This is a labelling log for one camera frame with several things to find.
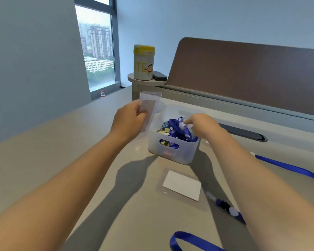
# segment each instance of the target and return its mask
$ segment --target sky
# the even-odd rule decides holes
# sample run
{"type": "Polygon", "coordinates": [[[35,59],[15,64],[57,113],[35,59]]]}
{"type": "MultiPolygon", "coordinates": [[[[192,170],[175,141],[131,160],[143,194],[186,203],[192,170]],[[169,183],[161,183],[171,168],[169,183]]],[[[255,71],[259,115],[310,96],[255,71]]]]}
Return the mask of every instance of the sky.
{"type": "Polygon", "coordinates": [[[77,13],[79,23],[99,24],[110,27],[110,15],[107,13],[83,8],[77,5],[75,6],[75,12],[77,13]]]}

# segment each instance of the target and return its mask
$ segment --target clear plastic badge holder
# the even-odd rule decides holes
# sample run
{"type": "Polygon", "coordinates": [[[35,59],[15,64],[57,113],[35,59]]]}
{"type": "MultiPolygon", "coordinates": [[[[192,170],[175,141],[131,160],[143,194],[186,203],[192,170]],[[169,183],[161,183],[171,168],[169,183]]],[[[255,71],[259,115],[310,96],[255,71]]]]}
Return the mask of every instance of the clear plastic badge holder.
{"type": "Polygon", "coordinates": [[[147,134],[161,97],[161,92],[142,92],[138,102],[138,113],[146,112],[147,115],[141,130],[141,135],[147,134]]]}

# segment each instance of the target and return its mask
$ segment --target cartoon character print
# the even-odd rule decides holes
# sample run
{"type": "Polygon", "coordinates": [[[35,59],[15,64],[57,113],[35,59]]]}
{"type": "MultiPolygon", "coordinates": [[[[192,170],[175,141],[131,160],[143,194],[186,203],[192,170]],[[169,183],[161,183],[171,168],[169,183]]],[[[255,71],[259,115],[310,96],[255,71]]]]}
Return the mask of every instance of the cartoon character print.
{"type": "Polygon", "coordinates": [[[152,64],[152,63],[150,63],[150,64],[149,64],[149,66],[148,66],[148,67],[146,67],[144,70],[150,73],[150,72],[152,72],[152,71],[153,71],[153,69],[154,69],[154,68],[153,68],[153,64],[152,64]]]}

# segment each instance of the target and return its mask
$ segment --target wall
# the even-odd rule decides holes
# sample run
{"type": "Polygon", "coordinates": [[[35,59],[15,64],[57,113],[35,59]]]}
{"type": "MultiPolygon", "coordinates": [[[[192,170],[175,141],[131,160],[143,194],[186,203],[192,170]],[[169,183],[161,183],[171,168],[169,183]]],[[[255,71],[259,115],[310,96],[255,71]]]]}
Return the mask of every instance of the wall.
{"type": "Polygon", "coordinates": [[[90,101],[74,0],[0,0],[0,141],[90,101]]]}
{"type": "Polygon", "coordinates": [[[314,0],[117,0],[117,12],[122,86],[134,44],[155,46],[165,75],[183,37],[314,48],[314,0]]]}

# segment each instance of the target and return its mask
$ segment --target hand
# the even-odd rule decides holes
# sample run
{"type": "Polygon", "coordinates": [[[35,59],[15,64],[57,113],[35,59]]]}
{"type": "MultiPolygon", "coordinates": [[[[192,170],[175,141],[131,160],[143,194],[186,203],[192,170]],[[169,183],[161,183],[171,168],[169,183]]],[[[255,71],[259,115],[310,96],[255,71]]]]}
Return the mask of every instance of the hand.
{"type": "Polygon", "coordinates": [[[140,133],[146,113],[137,114],[138,100],[132,101],[117,110],[110,133],[129,143],[140,133]]]}
{"type": "Polygon", "coordinates": [[[220,125],[209,115],[204,113],[195,113],[191,115],[184,124],[193,124],[193,132],[198,138],[207,139],[209,133],[221,128],[220,125]]]}

